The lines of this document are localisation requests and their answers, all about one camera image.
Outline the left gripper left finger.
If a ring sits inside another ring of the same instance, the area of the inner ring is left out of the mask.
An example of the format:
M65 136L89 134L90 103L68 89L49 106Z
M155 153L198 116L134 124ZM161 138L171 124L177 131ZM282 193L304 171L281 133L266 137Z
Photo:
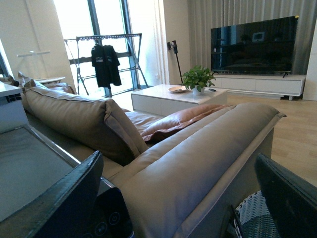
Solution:
M103 157L96 151L0 223L2 238L80 238L97 198Z

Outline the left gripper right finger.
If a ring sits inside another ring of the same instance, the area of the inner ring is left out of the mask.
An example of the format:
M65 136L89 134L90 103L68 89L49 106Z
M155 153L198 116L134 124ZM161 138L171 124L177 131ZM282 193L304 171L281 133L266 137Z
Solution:
M317 188L264 154L255 162L257 179L282 238L317 236Z

